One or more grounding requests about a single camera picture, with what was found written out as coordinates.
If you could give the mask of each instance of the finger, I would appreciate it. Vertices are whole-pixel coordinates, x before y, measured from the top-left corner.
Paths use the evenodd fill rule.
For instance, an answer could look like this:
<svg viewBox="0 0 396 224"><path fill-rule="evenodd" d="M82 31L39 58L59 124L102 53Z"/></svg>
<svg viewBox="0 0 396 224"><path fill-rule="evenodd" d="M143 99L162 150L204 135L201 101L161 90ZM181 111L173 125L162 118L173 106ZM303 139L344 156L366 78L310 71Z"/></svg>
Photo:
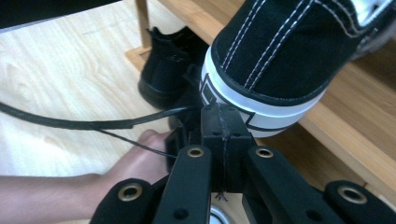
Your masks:
<svg viewBox="0 0 396 224"><path fill-rule="evenodd" d="M139 143L147 142L149 138L153 135L158 135L158 133L155 132L154 130L147 129L140 134L139 138L137 139L137 142Z"/></svg>
<svg viewBox="0 0 396 224"><path fill-rule="evenodd" d="M161 138L162 140L165 140L169 135L171 135L172 131L166 132L166 133L158 133L159 138Z"/></svg>

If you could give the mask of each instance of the black boot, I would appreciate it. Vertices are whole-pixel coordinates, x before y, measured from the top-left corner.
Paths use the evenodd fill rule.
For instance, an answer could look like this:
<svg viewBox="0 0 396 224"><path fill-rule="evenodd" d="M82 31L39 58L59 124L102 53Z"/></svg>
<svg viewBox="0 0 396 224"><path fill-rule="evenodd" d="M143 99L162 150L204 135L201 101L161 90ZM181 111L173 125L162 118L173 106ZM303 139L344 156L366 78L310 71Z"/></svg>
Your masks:
<svg viewBox="0 0 396 224"><path fill-rule="evenodd" d="M188 27L163 35L156 27L150 32L152 51L143 68L138 89L151 105L171 106L188 86L183 74L195 64L203 64L208 45Z"/></svg>

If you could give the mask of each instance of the wooden shelf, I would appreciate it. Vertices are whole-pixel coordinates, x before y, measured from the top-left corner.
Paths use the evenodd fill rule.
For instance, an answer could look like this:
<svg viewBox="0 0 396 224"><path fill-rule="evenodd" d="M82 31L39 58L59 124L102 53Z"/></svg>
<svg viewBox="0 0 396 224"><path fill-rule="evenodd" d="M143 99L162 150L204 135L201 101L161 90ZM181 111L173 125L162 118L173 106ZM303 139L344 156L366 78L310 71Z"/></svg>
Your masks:
<svg viewBox="0 0 396 224"><path fill-rule="evenodd" d="M160 0L208 44L243 0ZM396 40L348 63L300 124L396 204Z"/></svg>

